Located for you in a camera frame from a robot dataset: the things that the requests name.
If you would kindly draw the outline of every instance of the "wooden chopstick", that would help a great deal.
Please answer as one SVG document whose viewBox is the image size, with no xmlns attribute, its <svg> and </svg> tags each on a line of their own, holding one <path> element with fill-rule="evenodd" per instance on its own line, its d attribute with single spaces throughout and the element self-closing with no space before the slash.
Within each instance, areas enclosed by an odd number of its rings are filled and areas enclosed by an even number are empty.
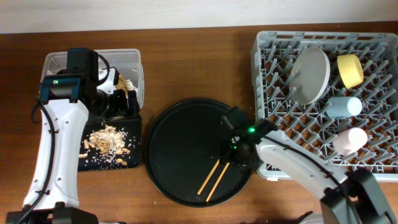
<svg viewBox="0 0 398 224">
<path fill-rule="evenodd" d="M 207 196 L 206 202 L 209 202 L 210 197 L 213 195 L 214 191 L 216 190 L 216 187 L 217 187 L 218 183 L 220 182 L 221 178 L 223 178 L 223 175 L 224 175 L 226 169 L 228 168 L 228 166 L 229 166 L 229 162 L 227 162 L 227 164 L 225 165 L 225 167 L 224 167 L 223 171 L 221 172 L 220 176 L 218 176 L 216 184 L 213 186 L 213 189 L 211 190 L 209 196 Z"/>
<path fill-rule="evenodd" d="M 218 164 L 220 163 L 220 160 L 218 159 L 216 164 L 213 166 L 213 168 L 211 169 L 209 175 L 207 175 L 206 180 L 203 182 L 203 184 L 201 185 L 201 187 L 198 190 L 198 195 L 200 195 L 201 191 L 205 188 L 207 182 L 209 181 L 210 177 L 213 175 L 214 170 L 216 170 Z"/>
</svg>

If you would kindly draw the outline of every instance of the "wall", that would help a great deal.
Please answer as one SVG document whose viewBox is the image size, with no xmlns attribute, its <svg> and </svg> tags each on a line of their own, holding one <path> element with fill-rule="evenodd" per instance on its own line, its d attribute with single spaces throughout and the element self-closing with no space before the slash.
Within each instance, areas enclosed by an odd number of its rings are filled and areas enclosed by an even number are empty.
<svg viewBox="0 0 398 224">
<path fill-rule="evenodd" d="M 397 0 L 0 0 L 0 33 L 391 20 Z"/>
</svg>

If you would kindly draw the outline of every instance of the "wooden table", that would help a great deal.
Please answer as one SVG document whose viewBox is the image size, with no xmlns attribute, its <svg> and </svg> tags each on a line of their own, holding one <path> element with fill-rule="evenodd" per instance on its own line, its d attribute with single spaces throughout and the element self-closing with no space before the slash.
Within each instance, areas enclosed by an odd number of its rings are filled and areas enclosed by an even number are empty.
<svg viewBox="0 0 398 224">
<path fill-rule="evenodd" d="M 45 56 L 71 47 L 141 52 L 145 77 L 144 136 L 164 109 L 206 97 L 254 113 L 250 50 L 261 30 L 398 33 L 398 22 L 302 24 L 170 30 L 118 30 L 0 35 L 0 222 L 17 211 L 35 169 L 40 125 L 30 121 Z M 381 183 L 398 214 L 398 184 Z M 320 212 L 319 201 L 291 180 L 253 175 L 244 190 L 211 208 L 190 208 L 164 197 L 145 166 L 78 174 L 80 208 L 102 222 L 270 223 Z"/>
</svg>

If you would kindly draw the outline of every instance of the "black plate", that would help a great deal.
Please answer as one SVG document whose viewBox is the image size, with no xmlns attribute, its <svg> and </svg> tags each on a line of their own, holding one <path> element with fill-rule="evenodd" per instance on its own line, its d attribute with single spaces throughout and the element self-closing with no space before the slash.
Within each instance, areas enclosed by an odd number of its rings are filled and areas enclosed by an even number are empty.
<svg viewBox="0 0 398 224">
<path fill-rule="evenodd" d="M 123 129 L 127 133 L 124 140 L 125 148 L 130 150 L 130 154 L 123 153 L 122 155 L 116 155 L 114 158 L 115 162 L 109 163 L 101 158 L 100 151 L 90 147 L 88 156 L 86 158 L 79 158 L 78 171 L 89 171 L 89 170 L 106 170 L 106 169 L 122 169 L 122 168 L 135 168 L 140 164 L 141 161 L 141 117 L 132 116 L 124 118 L 119 121 L 106 121 L 105 124 L 116 127 L 117 131 Z M 95 122 L 87 124 L 83 130 L 83 135 L 80 143 L 80 154 L 87 152 L 83 144 L 83 140 L 89 138 L 93 131 L 99 131 L 103 129 L 104 125 L 102 122 Z M 121 158 L 127 162 L 127 166 L 122 166 L 116 163 L 116 159 Z"/>
<path fill-rule="evenodd" d="M 220 154 L 213 133 L 230 107 L 208 99 L 187 100 L 164 111 L 146 139 L 144 159 L 149 177 L 169 199 L 192 207 L 227 201 L 248 182 L 251 170 L 229 166 L 207 203 L 206 198 L 224 168 L 220 164 L 200 195 L 198 189 Z"/>
</svg>

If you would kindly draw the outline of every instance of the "cup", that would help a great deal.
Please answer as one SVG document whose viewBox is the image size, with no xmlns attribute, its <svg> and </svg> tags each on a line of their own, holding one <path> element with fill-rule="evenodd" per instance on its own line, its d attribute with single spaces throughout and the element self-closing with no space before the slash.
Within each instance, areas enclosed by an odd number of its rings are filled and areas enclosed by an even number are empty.
<svg viewBox="0 0 398 224">
<path fill-rule="evenodd" d="M 337 66 L 341 80 L 347 88 L 363 82 L 361 62 L 355 54 L 337 56 Z"/>
<path fill-rule="evenodd" d="M 349 118 L 362 111 L 361 100 L 353 96 L 332 97 L 327 103 L 331 103 L 331 106 L 326 110 L 326 114 L 333 119 Z"/>
<path fill-rule="evenodd" d="M 337 135 L 333 147 L 343 156 L 358 151 L 368 141 L 368 135 L 361 128 L 351 128 Z"/>
</svg>

